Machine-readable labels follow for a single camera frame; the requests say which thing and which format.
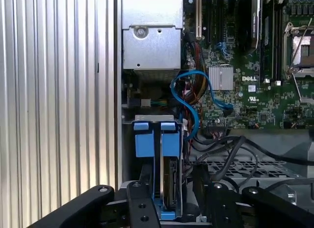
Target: black metal arm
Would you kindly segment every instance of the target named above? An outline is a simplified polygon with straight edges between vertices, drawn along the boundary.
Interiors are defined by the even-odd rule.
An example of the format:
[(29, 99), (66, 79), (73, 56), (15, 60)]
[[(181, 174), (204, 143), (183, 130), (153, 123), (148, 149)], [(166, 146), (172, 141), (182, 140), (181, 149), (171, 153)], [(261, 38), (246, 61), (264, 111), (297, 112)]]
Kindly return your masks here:
[(127, 200), (114, 201), (110, 186), (95, 186), (48, 214), (29, 228), (159, 228), (160, 222), (148, 193), (139, 181), (127, 187)]
[[(193, 170), (193, 191), (201, 214), (213, 228), (314, 227), (313, 214), (258, 187), (244, 188), (238, 194), (220, 182), (211, 182), (208, 171), (201, 165)], [(110, 186), (95, 186), (30, 228), (195, 228), (203, 225), (160, 224), (148, 186), (134, 181), (116, 193)]]

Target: dell logo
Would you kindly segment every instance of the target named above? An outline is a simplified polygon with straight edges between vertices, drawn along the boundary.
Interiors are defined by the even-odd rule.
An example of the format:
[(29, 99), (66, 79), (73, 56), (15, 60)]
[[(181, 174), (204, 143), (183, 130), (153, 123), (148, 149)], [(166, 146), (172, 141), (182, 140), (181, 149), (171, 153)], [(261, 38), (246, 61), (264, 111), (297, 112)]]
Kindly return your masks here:
[(256, 82), (257, 79), (254, 76), (242, 76), (242, 81), (253, 81), (253, 82)]

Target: wire bundle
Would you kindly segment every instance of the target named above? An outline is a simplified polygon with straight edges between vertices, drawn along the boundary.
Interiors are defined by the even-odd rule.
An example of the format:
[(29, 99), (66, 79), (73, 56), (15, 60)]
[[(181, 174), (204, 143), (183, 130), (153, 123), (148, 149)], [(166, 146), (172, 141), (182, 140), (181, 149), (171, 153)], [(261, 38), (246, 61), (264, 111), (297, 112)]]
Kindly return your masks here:
[[(195, 61), (196, 70), (206, 73), (206, 63), (203, 56), (203, 49), (195, 40), (195, 36), (189, 31), (186, 31), (183, 39), (185, 41), (182, 46), (183, 63), (186, 62), (187, 49), (189, 48)], [(190, 105), (196, 104), (206, 92), (207, 86), (207, 79), (202, 75), (196, 75), (195, 82), (192, 85), (192, 89), (194, 91), (186, 95), (186, 102), (188, 102)]]
[(231, 104), (225, 104), (223, 103), (222, 101), (219, 101), (215, 98), (214, 96), (214, 92), (212, 90), (212, 86), (211, 86), (211, 83), (210, 83), (210, 80), (209, 78), (207, 77), (207, 75), (201, 71), (198, 71), (198, 70), (193, 70), (193, 71), (190, 71), (188, 73), (184, 73), (184, 74), (181, 74), (181, 75), (178, 75), (174, 80), (172, 80), (171, 82), (171, 93), (173, 95), (173, 97), (178, 101), (180, 102), (183, 106), (185, 106), (191, 113), (192, 113), (192, 116), (193, 116), (193, 119), (194, 119), (194, 129), (193, 131), (191, 132), (190, 135), (188, 135), (185, 140), (190, 140), (192, 139), (196, 134), (197, 134), (197, 131), (199, 129), (199, 126), (200, 126), (200, 123), (199, 123), (199, 117), (198, 117), (198, 114), (197, 112), (193, 109), (193, 107), (191, 105), (189, 105), (187, 102), (185, 102), (184, 99), (180, 98), (178, 96), (178, 94), (176, 93), (175, 91), (175, 84), (176, 82), (180, 79), (180, 78), (183, 78), (183, 77), (186, 77), (186, 76), (190, 76), (190, 75), (202, 75), (206, 78), (208, 84), (209, 84), (209, 90), (210, 90), (210, 95), (211, 95), (211, 98), (212, 98), (212, 101), (215, 105), (217, 105), (218, 107), (222, 108), (222, 109), (233, 109), (233, 106)]
[(160, 106), (167, 106), (167, 100), (158, 100), (158, 101), (151, 101), (151, 104), (160, 105)]
[[(299, 165), (307, 165), (307, 166), (314, 166), (314, 161), (308, 161), (308, 160), (302, 160), (302, 159), (295, 159), (295, 158), (290, 158), (290, 157), (285, 157), (282, 155), (276, 155), (268, 150), (264, 149), (263, 147), (259, 146), (255, 142), (247, 139), (244, 136), (227, 136), (224, 137), (216, 142), (214, 142), (206, 151), (203, 151), (204, 154), (201, 155), (195, 162), (194, 165), (201, 164), (203, 163), (206, 158), (208, 158), (211, 155), (215, 155), (218, 153), (223, 153), (223, 152), (228, 152), (230, 150), (228, 158), (225, 161), (224, 166), (215, 174), (211, 175), (211, 181), (220, 181), (225, 177), (225, 174), (227, 173), (230, 165), (232, 164), (237, 152), (239, 149), (246, 150), (250, 152), (253, 157), (256, 160), (256, 164), (250, 175), (243, 181), (241, 182), (238, 186), (241, 187), (243, 186), (250, 178), (253, 177), (254, 173), (257, 171), (258, 168), (258, 158), (256, 154), (249, 148), (243, 146), (243, 144), (247, 144), (251, 147), (254, 147), (258, 151), (262, 152), (263, 154), (267, 155), (268, 157), (274, 158), (275, 160), (278, 161), (284, 161), (284, 162), (289, 162), (289, 163), (294, 163), (294, 164), (299, 164)], [(185, 180), (193, 171), (193, 166), (191, 166), (189, 169), (185, 171), (183, 174), (183, 180)]]
[(230, 55), (227, 53), (227, 45), (225, 42), (217, 43), (216, 48), (221, 51), (225, 59), (230, 57)]
[(248, 125), (249, 125), (249, 126), (254, 126), (254, 127), (256, 127), (256, 128), (259, 128), (259, 125), (258, 125), (255, 121), (250, 120), (249, 118), (247, 118), (247, 117), (245, 117), (245, 116), (237, 116), (237, 117), (232, 118), (232, 119), (227, 123), (227, 125), (226, 125), (225, 130), (224, 130), (223, 133), (220, 132), (219, 135), (218, 135), (217, 137), (213, 137), (213, 139), (201, 140), (201, 139), (198, 138), (198, 135), (196, 134), (196, 135), (194, 136), (194, 138), (193, 138), (193, 141), (196, 142), (196, 143), (198, 143), (198, 144), (200, 144), (200, 145), (205, 145), (205, 146), (207, 146), (207, 148), (206, 148), (206, 149), (203, 149), (203, 150), (199, 150), (199, 149), (197, 149), (196, 146), (192, 145), (193, 149), (195, 149), (195, 150), (198, 151), (198, 152), (205, 152), (205, 151), (208, 151), (208, 150), (209, 150), (209, 145), (212, 144), (212, 143), (214, 143), (214, 142), (217, 142), (217, 141), (219, 141), (220, 139), (222, 139), (223, 137), (227, 136), (228, 130), (230, 130), (232, 123), (235, 122), (235, 121), (238, 121), (238, 120), (246, 120), (246, 121), (248, 122)]

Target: chip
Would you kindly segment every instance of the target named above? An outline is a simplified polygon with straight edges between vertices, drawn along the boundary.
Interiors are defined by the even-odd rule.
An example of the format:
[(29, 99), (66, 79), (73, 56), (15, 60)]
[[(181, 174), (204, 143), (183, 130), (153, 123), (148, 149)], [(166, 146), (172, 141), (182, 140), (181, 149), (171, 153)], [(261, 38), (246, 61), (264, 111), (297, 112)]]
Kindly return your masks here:
[(261, 114), (260, 116), (261, 121), (266, 121), (267, 120), (267, 114)]
[(248, 91), (249, 92), (256, 92), (256, 86), (255, 85), (249, 85)]

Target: pcie slot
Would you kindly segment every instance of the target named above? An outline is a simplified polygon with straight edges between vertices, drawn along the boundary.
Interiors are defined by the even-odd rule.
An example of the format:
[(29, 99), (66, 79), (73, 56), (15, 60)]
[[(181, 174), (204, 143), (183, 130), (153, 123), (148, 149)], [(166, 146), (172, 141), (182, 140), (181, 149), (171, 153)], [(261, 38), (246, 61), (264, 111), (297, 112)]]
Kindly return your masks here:
[(204, 4), (204, 26), (206, 27), (206, 30), (203, 32), (205, 36), (205, 41), (207, 44), (211, 43), (211, 15), (212, 15), (212, 0), (205, 0)]
[(202, 0), (196, 0), (195, 8), (195, 35), (196, 38), (202, 38)]
[(228, 15), (233, 15), (235, 13), (236, 0), (228, 0)]
[(224, 41), (224, 0), (217, 0), (217, 43)]

